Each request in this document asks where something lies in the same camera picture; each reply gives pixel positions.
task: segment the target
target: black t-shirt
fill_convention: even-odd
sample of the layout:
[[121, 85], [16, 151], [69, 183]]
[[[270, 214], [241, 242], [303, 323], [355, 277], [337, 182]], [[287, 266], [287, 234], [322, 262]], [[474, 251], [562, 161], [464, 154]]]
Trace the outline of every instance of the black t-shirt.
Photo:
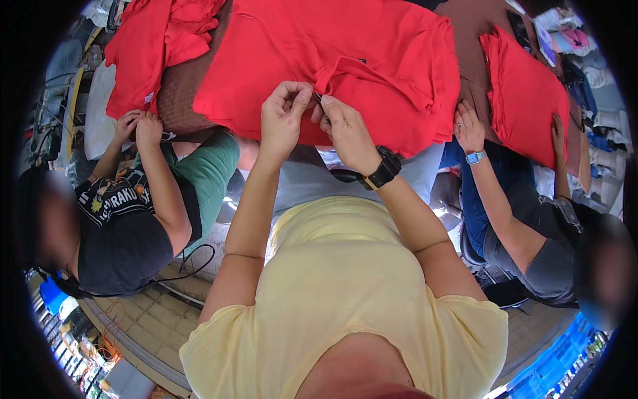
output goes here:
[[[178, 180], [183, 193], [192, 188], [188, 184]], [[124, 169], [115, 179], [86, 181], [75, 193], [80, 206], [81, 289], [99, 295], [134, 294], [173, 259], [168, 235], [153, 216], [151, 191], [142, 171]], [[199, 218], [197, 198], [183, 197], [186, 209], [191, 209], [189, 218], [193, 208]], [[201, 237], [199, 219], [196, 222]]]
[[563, 233], [562, 225], [571, 225], [577, 231], [581, 231], [582, 227], [571, 203], [540, 195], [523, 183], [515, 184], [507, 192], [507, 199], [514, 217], [546, 237], [547, 241], [523, 275], [492, 227], [488, 226], [483, 247], [485, 260], [517, 276], [540, 299], [556, 304], [573, 303], [575, 244], [570, 243]]

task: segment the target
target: gray shorts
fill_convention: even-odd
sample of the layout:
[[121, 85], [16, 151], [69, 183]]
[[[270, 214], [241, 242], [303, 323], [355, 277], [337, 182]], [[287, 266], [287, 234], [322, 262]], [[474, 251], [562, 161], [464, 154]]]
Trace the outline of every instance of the gray shorts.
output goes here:
[[[443, 145], [432, 144], [409, 159], [401, 159], [399, 176], [426, 204], [430, 201], [430, 191], [442, 154]], [[294, 206], [333, 195], [381, 202], [374, 191], [367, 191], [359, 182], [344, 183], [332, 176], [313, 146], [299, 145], [281, 167], [273, 216], [277, 218]]]

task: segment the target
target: folded clothes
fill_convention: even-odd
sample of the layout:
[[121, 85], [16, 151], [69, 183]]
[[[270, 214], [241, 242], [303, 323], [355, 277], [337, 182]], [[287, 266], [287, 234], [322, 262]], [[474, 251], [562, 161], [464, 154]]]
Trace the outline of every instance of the folded clothes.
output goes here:
[[107, 115], [115, 119], [131, 109], [157, 113], [156, 95], [167, 66], [208, 51], [217, 27], [214, 18], [225, 0], [133, 0], [104, 53], [115, 64], [115, 88]]
[[[412, 156], [452, 138], [460, 90], [449, 19], [398, 0], [235, 0], [193, 110], [259, 139], [262, 102], [306, 81], [357, 109], [375, 144]], [[302, 119], [300, 144], [332, 143]]]
[[496, 135], [504, 146], [556, 170], [552, 114], [558, 112], [563, 121], [567, 159], [569, 102], [565, 88], [502, 28], [495, 26], [492, 34], [482, 34], [480, 43], [492, 84], [487, 97]]

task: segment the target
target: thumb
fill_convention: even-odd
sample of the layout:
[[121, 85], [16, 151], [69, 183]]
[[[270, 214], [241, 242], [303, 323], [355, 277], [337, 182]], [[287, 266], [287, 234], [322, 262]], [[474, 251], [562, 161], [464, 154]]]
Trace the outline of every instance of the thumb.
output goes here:
[[307, 87], [297, 93], [297, 96], [292, 102], [292, 108], [290, 109], [290, 113], [295, 119], [301, 120], [301, 115], [308, 108], [308, 104], [310, 103], [310, 96], [312, 94], [312, 90], [308, 89]]
[[321, 99], [321, 104], [325, 115], [330, 119], [332, 124], [337, 125], [343, 121], [343, 109], [341, 108], [343, 103], [341, 101], [333, 96], [324, 94]]

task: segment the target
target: yellow t-shirt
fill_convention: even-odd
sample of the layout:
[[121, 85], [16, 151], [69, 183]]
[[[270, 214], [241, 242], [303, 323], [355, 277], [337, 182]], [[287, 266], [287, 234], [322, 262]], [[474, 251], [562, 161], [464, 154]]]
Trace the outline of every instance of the yellow t-shirt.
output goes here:
[[179, 351], [199, 398], [294, 398], [319, 357], [358, 332], [388, 339], [415, 387], [437, 399], [488, 392], [505, 362], [507, 313], [434, 298], [383, 206], [302, 204], [281, 215], [272, 243], [255, 305], [219, 309]]

